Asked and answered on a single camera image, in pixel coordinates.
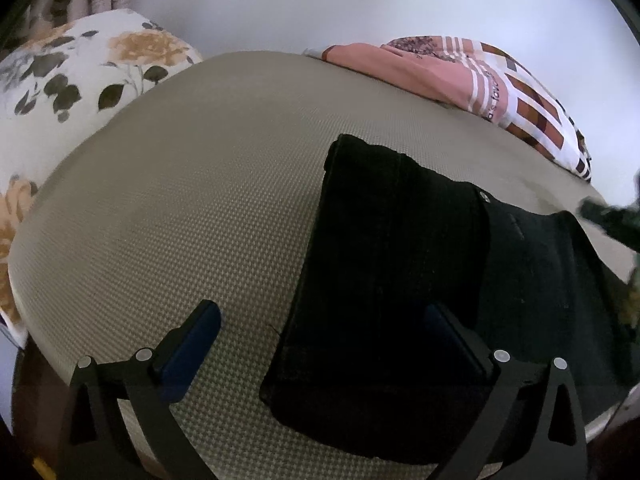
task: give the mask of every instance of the textured fabric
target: textured fabric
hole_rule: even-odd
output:
[[[584,137],[571,117],[540,81],[499,48],[464,38],[417,36],[379,48],[352,43],[308,54],[478,115],[562,168],[591,179]]]
[[[14,297],[60,376],[69,381],[84,354],[106,362],[156,345],[210,298],[223,328],[172,411],[220,478],[424,478],[427,466],[351,456],[297,434],[258,398],[302,268],[322,164],[340,133],[533,212],[599,198],[466,112],[304,56],[215,57],[136,99],[79,146],[20,226],[9,257]],[[631,251],[584,228],[626,278]]]
[[[324,169],[296,295],[260,388],[278,420],[364,456],[450,456],[491,377],[469,367],[459,375],[466,361],[429,336],[432,303],[481,336],[486,358],[505,349],[523,362],[566,359],[587,420],[636,384],[640,348],[614,308],[626,285],[605,281],[610,271],[570,213],[501,203],[353,136],[338,137]],[[496,462],[530,427],[513,413]]]

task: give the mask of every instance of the floral pillow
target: floral pillow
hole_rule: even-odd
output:
[[[27,329],[15,307],[7,258],[15,231],[31,208],[35,192],[35,184],[15,175],[9,181],[4,196],[0,194],[0,317],[14,341],[22,348],[27,344]]]
[[[133,99],[201,60],[129,9],[86,16],[23,44],[0,62],[0,183],[20,174],[40,186]]]

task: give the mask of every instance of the dark green leaf print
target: dark green leaf print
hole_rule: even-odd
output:
[[[60,45],[64,45],[65,43],[69,43],[70,41],[73,41],[75,38],[73,36],[60,36],[59,38],[56,38],[55,40],[49,41],[49,43],[47,43],[45,46],[50,46],[50,47],[56,47],[56,46],[60,46]]]
[[[121,84],[107,86],[107,88],[100,93],[100,97],[98,97],[98,110],[113,108],[117,105],[122,97],[123,88],[124,85]]]
[[[153,81],[157,84],[161,79],[167,77],[168,74],[169,73],[164,67],[153,65],[152,67],[146,69],[144,77],[147,81]]]
[[[26,79],[33,74],[36,77],[44,77],[54,68],[60,68],[69,56],[63,52],[54,52],[53,54],[45,54],[44,56],[34,56],[33,62],[24,74],[20,76],[20,81]]]
[[[69,80],[66,78],[66,75],[56,74],[44,85],[44,94],[47,97],[51,97],[60,92],[68,83]]]
[[[29,101],[27,104],[24,105],[22,110],[20,110],[20,115],[28,114],[29,112],[31,112],[31,110],[33,110],[33,107],[35,105],[36,105],[36,98],[33,98],[31,101]]]
[[[146,28],[146,30],[164,30],[164,28],[160,27],[156,22],[152,22],[149,20],[142,24],[142,28]]]
[[[27,99],[29,98],[29,91],[27,90],[27,93],[25,95],[22,96],[22,99],[20,99],[18,101],[18,104],[15,105],[14,108],[14,114],[19,114],[22,112],[22,109],[24,108],[24,105],[27,104]]]
[[[65,86],[53,101],[53,113],[57,114],[60,110],[69,110],[80,99],[82,97],[80,97],[80,91],[76,85]]]

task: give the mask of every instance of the black metal bracket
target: black metal bracket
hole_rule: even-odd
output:
[[[141,348],[117,363],[81,358],[63,419],[58,478],[154,478],[143,469],[118,407],[118,399],[128,399],[156,459],[172,479],[215,480],[169,403],[187,392],[221,324],[218,306],[204,300],[155,349]]]
[[[492,356],[498,379],[476,423],[449,460],[429,476],[435,480],[475,480],[487,462],[519,391],[539,382],[540,365],[518,362],[498,350]],[[502,465],[493,480],[584,480],[587,449],[574,380],[556,358],[544,374],[545,392],[528,452]]]

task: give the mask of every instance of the dark object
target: dark object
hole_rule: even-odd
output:
[[[14,374],[12,415],[18,445],[40,457],[53,470],[58,466],[58,443],[69,387],[60,379],[29,338],[18,354]],[[8,475],[7,478],[21,478]]]
[[[634,478],[638,470],[640,415],[638,404],[635,417],[616,427],[605,430],[588,445],[590,480],[620,480]]]
[[[610,207],[585,199],[578,211],[586,220],[599,225],[614,240],[640,253],[640,210]]]
[[[22,451],[14,436],[0,417],[0,464],[4,478],[20,480],[42,480],[31,466],[31,460]]]
[[[184,397],[221,325],[218,306],[201,301],[155,350],[96,364],[85,356],[71,379],[60,436],[60,480],[149,479],[129,439],[117,399],[129,399],[146,440],[174,479],[213,480],[169,411]]]
[[[458,340],[456,322],[517,361],[566,359],[585,420],[625,398],[639,354],[612,305],[625,284],[574,216],[501,203],[352,136],[334,142],[325,171],[298,289],[260,388],[281,423],[354,454],[441,462],[495,383]],[[490,460],[526,451],[536,384],[518,394]]]
[[[434,480],[475,480],[500,437],[521,389],[537,380],[540,366],[494,354],[499,376],[478,420],[448,460],[429,476]],[[555,359],[545,370],[542,408],[527,453],[505,461],[495,480],[583,480],[587,449],[580,404],[564,360]]]

